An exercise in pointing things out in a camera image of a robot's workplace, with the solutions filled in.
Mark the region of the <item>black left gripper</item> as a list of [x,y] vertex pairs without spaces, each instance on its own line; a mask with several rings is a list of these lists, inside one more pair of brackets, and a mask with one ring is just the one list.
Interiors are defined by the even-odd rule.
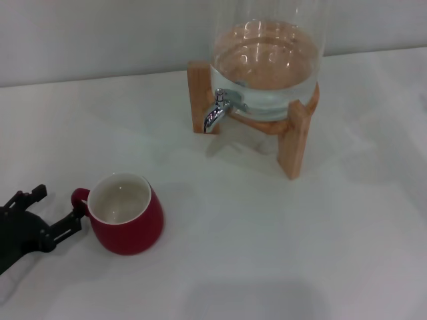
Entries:
[[30,193],[18,191],[1,207],[1,274],[24,255],[32,252],[52,252],[56,246],[82,230],[85,203],[78,201],[73,210],[60,221],[48,226],[42,218],[28,211],[47,196],[44,184]]

